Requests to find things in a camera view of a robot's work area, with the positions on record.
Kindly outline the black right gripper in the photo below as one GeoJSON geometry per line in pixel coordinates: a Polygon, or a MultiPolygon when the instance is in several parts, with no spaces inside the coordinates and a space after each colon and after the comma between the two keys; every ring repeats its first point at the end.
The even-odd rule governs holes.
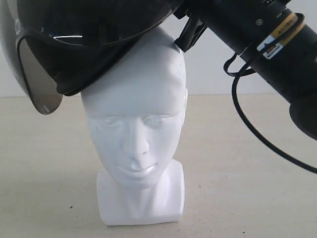
{"type": "Polygon", "coordinates": [[[176,0],[173,15],[177,19],[187,17],[180,36],[174,41],[183,52],[190,50],[206,29],[223,28],[222,0],[176,0]]]}

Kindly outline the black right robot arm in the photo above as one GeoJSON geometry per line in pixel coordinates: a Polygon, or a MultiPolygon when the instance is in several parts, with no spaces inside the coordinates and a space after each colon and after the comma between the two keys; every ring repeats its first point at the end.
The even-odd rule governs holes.
{"type": "Polygon", "coordinates": [[[187,51],[213,31],[290,105],[293,123],[317,137],[317,34],[285,0],[183,0],[174,12],[188,16],[178,46],[187,51]]]}

